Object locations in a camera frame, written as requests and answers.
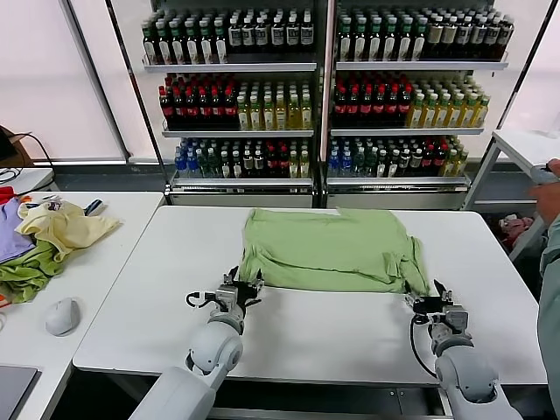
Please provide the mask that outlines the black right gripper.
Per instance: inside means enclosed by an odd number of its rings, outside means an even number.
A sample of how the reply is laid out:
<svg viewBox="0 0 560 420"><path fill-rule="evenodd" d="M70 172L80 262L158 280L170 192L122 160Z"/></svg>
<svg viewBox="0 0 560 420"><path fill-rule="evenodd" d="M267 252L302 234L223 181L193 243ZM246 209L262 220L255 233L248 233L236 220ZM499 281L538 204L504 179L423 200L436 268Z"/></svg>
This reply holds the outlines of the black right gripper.
<svg viewBox="0 0 560 420"><path fill-rule="evenodd" d="M412 291L404 296L405 303L416 315L429 316L442 313L447 303L452 303L452 290L447 289L437 279L433 283L439 297L417 297Z"/></svg>

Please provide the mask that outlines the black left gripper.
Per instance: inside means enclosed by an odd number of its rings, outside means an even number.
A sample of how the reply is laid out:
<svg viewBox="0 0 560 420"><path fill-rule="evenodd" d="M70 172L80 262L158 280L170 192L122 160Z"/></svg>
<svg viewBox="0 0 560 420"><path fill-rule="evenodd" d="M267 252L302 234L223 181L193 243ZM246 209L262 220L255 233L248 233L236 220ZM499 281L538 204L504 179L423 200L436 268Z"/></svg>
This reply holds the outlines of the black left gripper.
<svg viewBox="0 0 560 420"><path fill-rule="evenodd" d="M227 274L223 275L223 283L230 285L235 282L238 267L233 267ZM251 305L256 305L262 300L259 298L261 288L264 286L262 271L259 269L252 283L237 282L237 305L242 309L247 309Z"/></svg>

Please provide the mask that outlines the person's hand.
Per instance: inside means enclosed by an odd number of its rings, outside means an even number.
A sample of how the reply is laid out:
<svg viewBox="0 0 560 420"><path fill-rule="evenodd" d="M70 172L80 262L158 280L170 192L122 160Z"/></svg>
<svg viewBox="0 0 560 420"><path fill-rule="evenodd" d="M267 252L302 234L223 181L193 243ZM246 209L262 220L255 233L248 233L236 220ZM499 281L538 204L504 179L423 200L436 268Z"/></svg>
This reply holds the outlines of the person's hand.
<svg viewBox="0 0 560 420"><path fill-rule="evenodd" d="M559 159L534 166L530 177L535 183L531 195L536 199L536 210L549 226L559 215Z"/></svg>

